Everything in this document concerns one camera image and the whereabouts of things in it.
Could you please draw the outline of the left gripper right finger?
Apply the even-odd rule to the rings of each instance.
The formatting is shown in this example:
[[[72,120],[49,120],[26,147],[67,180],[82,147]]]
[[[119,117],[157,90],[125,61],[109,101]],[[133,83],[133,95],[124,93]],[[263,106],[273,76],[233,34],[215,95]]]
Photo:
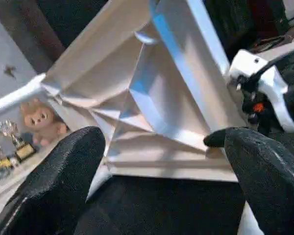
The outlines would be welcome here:
[[[264,234],[294,235],[294,155],[247,128],[227,129],[224,149]]]

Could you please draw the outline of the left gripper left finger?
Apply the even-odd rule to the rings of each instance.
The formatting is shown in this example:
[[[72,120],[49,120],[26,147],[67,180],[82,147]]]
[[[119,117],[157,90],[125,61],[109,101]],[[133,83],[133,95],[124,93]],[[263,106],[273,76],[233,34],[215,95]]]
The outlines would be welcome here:
[[[95,126],[63,138],[5,204],[0,235],[74,234],[104,151]]]

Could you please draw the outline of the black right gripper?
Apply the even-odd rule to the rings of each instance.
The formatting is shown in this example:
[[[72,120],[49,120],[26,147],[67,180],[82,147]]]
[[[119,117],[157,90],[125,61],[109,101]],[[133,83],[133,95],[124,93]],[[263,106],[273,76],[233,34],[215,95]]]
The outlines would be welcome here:
[[[239,75],[236,83],[237,90],[243,94],[242,111],[247,116],[248,123],[261,134],[271,131],[271,109],[268,98],[258,91],[260,77],[263,72],[251,76]],[[203,142],[207,147],[224,147],[226,129],[221,129],[207,135]]]

